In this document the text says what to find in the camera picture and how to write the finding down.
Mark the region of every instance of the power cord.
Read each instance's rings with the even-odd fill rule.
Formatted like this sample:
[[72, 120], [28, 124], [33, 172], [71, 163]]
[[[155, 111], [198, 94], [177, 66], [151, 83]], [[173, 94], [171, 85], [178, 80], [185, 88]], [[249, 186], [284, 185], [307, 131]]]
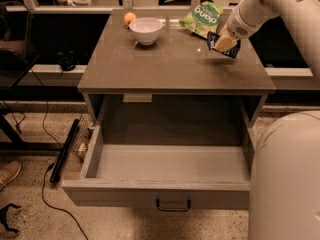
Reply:
[[[31, 72], [32, 72], [33, 75], [38, 79], [38, 81], [39, 81], [39, 83], [41, 84], [41, 86], [44, 87], [44, 84], [42, 83], [42, 81], [40, 80], [40, 78], [37, 76], [37, 74], [36, 74], [32, 69], [31, 69]], [[49, 113], [49, 102], [46, 101], [46, 104], [47, 104], [47, 107], [46, 107], [45, 116], [43, 117], [43, 120], [42, 120], [42, 128], [43, 128], [43, 130], [44, 130], [55, 142], [57, 142], [57, 143], [60, 145], [60, 148], [61, 148], [61, 144], [58, 142], [58, 140], [57, 140], [52, 134], [50, 134], [50, 133], [47, 131], [47, 129], [45, 128], [44, 122], [45, 122], [45, 120], [46, 120], [46, 118], [47, 118], [47, 115], [48, 115], [48, 113]], [[45, 174], [44, 174], [43, 184], [42, 184], [42, 189], [41, 189], [41, 197], [42, 197], [42, 200], [43, 200], [43, 202], [44, 202], [49, 208], [54, 209], [54, 210], [57, 210], [57, 211], [61, 211], [61, 212], [64, 212], [64, 213], [68, 214], [68, 215], [76, 222], [77, 226], [79, 227], [79, 229], [80, 229], [81, 233], [83, 234], [83, 236], [85, 237], [85, 239], [88, 240], [88, 237], [87, 237], [87, 235], [85, 234], [85, 232], [83, 231], [81, 225], [79, 224], [79, 222], [77, 221], [77, 219], [73, 216], [73, 214], [72, 214], [71, 212], [69, 212], [69, 211], [67, 211], [67, 210], [65, 210], [65, 209], [62, 209], [62, 208], [58, 208], [58, 207], [52, 206], [52, 205], [49, 204], [49, 203], [45, 200], [45, 198], [44, 198], [44, 189], [45, 189], [45, 185], [46, 185], [46, 176], [47, 176], [48, 172], [49, 172], [50, 170], [52, 170], [52, 168], [54, 167], [54, 165], [55, 165], [55, 163], [50, 164], [50, 165], [48, 166]]]
[[50, 164], [50, 165], [48, 166], [48, 168], [47, 168], [47, 170], [46, 170], [46, 172], [45, 172], [45, 174], [44, 174], [44, 177], [43, 177], [43, 184], [42, 184], [42, 190], [41, 190], [42, 200], [43, 200], [43, 202], [44, 202], [49, 208], [54, 209], [54, 210], [57, 210], [57, 211], [61, 211], [61, 212], [64, 212], [64, 213], [70, 215], [70, 217], [76, 222], [77, 226], [79, 227], [79, 229], [80, 229], [81, 233], [83, 234], [83, 236], [85, 237], [85, 239], [88, 240], [89, 238], [87, 237], [87, 235], [86, 235], [85, 232], [83, 231], [81, 225], [79, 224], [79, 222], [77, 221], [77, 219], [73, 216], [73, 214], [72, 214], [71, 212], [69, 212], [69, 211], [67, 211], [67, 210], [65, 210], [65, 209], [62, 209], [62, 208], [58, 208], [58, 207], [52, 206], [52, 205], [49, 204], [49, 203], [45, 200], [45, 198], [44, 198], [44, 188], [45, 188], [45, 185], [46, 185], [46, 177], [47, 177], [48, 172], [49, 172], [50, 170], [52, 170], [53, 166], [54, 166], [54, 163], [52, 163], [52, 164]]
[[12, 115], [13, 120], [16, 122], [15, 127], [16, 127], [17, 131], [21, 134], [22, 131], [21, 131], [21, 129], [20, 129], [20, 124], [23, 122], [24, 119], [26, 119], [26, 115], [25, 115], [23, 112], [16, 111], [16, 113], [19, 113], [19, 114], [23, 115], [23, 118], [18, 122], [18, 120], [17, 120], [16, 117], [14, 116], [13, 111], [12, 111], [11, 108], [8, 106], [8, 104], [7, 104], [4, 100], [2, 100], [2, 102], [3, 102], [3, 104], [7, 107], [9, 113]]

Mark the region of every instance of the drawer handle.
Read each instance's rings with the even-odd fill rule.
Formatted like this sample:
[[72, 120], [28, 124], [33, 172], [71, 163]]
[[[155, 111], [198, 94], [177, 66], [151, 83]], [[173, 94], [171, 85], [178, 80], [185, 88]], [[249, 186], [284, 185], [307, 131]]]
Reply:
[[160, 200], [157, 199], [157, 209], [162, 212], [187, 212], [190, 210], [190, 203], [190, 200], [188, 200], [186, 208], [163, 208], [160, 206]]

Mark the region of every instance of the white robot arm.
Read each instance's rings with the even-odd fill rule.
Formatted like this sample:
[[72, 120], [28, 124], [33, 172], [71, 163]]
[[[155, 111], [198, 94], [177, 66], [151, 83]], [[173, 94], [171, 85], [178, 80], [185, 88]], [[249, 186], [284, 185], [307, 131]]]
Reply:
[[242, 0], [222, 28], [215, 49], [230, 49], [236, 40], [249, 38], [267, 20], [278, 16], [282, 18], [314, 77], [318, 79], [320, 88], [319, 0]]

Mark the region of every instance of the white bowl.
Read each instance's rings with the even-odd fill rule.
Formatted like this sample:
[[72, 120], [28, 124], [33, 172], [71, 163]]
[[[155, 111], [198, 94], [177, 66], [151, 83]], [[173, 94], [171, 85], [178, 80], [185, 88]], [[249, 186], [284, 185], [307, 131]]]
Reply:
[[159, 38], [162, 23], [155, 18], [138, 18], [129, 24], [129, 28], [140, 44], [151, 45]]

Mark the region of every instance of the snack bag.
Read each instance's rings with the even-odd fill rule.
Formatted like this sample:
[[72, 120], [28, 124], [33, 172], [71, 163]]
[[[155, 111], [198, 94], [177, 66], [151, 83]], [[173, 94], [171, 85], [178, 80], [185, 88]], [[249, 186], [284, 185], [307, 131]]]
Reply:
[[[218, 50], [214, 49], [215, 44], [219, 38], [220, 38], [220, 36], [217, 33], [213, 33], [211, 31], [208, 32], [207, 44], [208, 44], [209, 50], [214, 50], [216, 52], [219, 52]], [[236, 46], [234, 46], [231, 49], [226, 50], [224, 52], [220, 52], [220, 53], [227, 56], [227, 57], [235, 59], [238, 55], [238, 52], [240, 51], [240, 48], [241, 48], [241, 40], [238, 40]]]
[[203, 2], [179, 20], [181, 26], [207, 39], [208, 32], [216, 32], [223, 11], [214, 2]]

